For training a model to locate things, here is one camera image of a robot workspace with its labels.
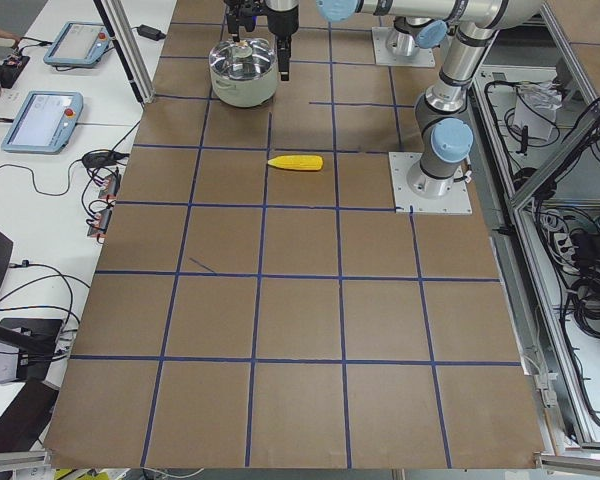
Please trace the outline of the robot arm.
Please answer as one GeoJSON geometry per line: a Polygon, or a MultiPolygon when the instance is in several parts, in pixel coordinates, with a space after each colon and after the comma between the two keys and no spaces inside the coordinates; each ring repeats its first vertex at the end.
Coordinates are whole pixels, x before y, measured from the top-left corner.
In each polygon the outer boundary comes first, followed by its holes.
{"type": "Polygon", "coordinates": [[[454,183],[459,164],[473,145],[471,128],[454,117],[465,105],[466,91],[498,32],[520,25],[535,15],[540,1],[318,1],[328,22],[355,14],[392,15],[407,21],[406,30],[418,46],[440,43],[447,27],[457,26],[439,70],[438,79],[418,99],[416,119],[424,152],[406,180],[416,195],[437,199],[454,183]]]}
{"type": "MultiPolygon", "coordinates": [[[[327,22],[345,21],[354,13],[360,13],[363,1],[317,1],[316,6],[327,22]]],[[[259,16],[267,18],[267,26],[276,40],[276,52],[289,59],[292,35],[299,28],[298,1],[225,1],[226,21],[229,33],[236,42],[240,40],[240,28],[247,32],[255,29],[259,16]]],[[[419,48],[433,48],[444,39],[448,25],[444,20],[424,18],[419,23],[396,15],[394,28],[410,36],[419,48]]]]}

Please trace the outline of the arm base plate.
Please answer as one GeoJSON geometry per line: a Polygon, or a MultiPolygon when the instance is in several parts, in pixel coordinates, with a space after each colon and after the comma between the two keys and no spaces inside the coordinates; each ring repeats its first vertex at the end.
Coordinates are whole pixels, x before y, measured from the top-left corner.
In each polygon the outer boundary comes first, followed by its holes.
{"type": "Polygon", "coordinates": [[[421,169],[421,153],[390,152],[389,164],[397,213],[471,215],[472,207],[462,169],[451,178],[428,177],[421,169]]]}
{"type": "Polygon", "coordinates": [[[432,49],[418,47],[414,38],[393,27],[372,28],[375,63],[381,66],[433,68],[432,49]]]}

